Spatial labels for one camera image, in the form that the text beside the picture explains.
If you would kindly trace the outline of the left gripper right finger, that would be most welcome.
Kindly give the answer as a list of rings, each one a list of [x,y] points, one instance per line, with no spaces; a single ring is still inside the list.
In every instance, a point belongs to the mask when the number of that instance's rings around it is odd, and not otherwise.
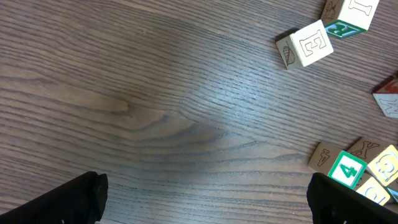
[[[397,214],[322,173],[307,189],[313,224],[397,224]]]

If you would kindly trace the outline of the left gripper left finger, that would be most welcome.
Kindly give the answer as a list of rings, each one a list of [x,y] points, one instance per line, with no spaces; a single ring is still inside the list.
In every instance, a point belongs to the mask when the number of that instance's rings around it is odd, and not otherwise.
[[[107,198],[107,175],[89,171],[2,214],[1,224],[94,224]]]

